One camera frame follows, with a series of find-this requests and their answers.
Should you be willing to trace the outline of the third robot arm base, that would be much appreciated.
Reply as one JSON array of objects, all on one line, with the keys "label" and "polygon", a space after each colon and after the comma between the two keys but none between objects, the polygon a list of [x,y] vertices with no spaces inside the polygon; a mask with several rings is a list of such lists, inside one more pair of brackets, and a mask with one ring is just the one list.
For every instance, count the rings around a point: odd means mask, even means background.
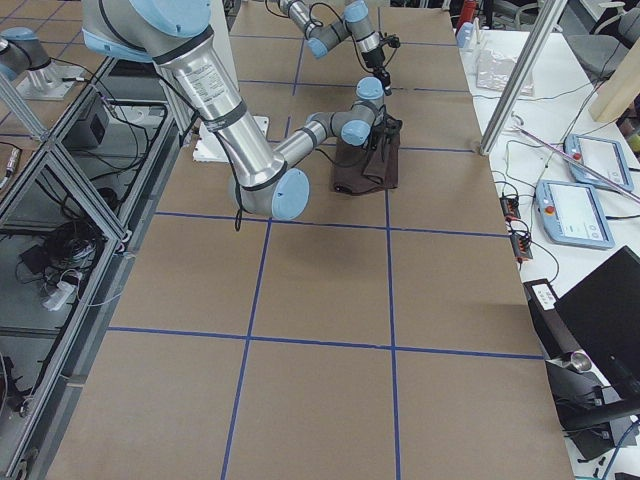
[{"label": "third robot arm base", "polygon": [[78,81],[85,69],[60,65],[52,59],[35,32],[26,27],[13,27],[1,32],[1,74],[10,82],[25,74],[17,86],[22,98],[61,101]]}]

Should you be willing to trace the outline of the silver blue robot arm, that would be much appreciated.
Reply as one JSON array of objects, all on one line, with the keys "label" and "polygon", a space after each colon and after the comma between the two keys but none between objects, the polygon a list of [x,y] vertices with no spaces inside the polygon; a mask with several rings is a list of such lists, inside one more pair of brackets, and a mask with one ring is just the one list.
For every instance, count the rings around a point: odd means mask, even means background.
[{"label": "silver blue robot arm", "polygon": [[292,220],[304,211],[310,192],[297,164],[331,137],[355,147],[368,143],[383,120],[384,98],[391,92],[383,48],[398,48],[400,41],[373,27],[363,1],[349,2],[331,24],[316,19],[304,1],[281,1],[278,8],[301,30],[317,58],[352,40],[368,74],[358,82],[349,110],[311,115],[276,147],[262,134],[215,51],[209,2],[85,1],[83,36],[89,49],[104,56],[170,72],[227,155],[239,213]]},{"label": "silver blue robot arm", "polygon": [[276,1],[279,13],[291,20],[303,34],[316,59],[325,57],[341,43],[350,42],[362,70],[380,81],[385,96],[392,94],[391,74],[387,66],[400,48],[395,34],[383,34],[369,17],[365,1],[351,1],[341,14],[325,2],[308,4],[302,0]]}]

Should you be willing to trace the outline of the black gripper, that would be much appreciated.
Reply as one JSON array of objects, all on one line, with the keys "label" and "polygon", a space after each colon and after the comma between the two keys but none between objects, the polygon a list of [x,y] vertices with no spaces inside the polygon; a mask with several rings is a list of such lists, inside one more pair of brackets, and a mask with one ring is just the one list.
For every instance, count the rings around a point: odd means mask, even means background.
[{"label": "black gripper", "polygon": [[391,49],[398,49],[400,45],[400,38],[397,35],[384,35],[378,31],[373,31],[360,40],[360,55],[364,62],[365,69],[377,75],[377,79],[381,82],[385,96],[390,96],[392,89],[391,76],[386,70],[387,60],[384,48],[388,46]]},{"label": "black gripper", "polygon": [[403,121],[385,113],[382,120],[371,128],[368,148],[378,149],[380,146],[390,146],[393,139],[400,134]]}]

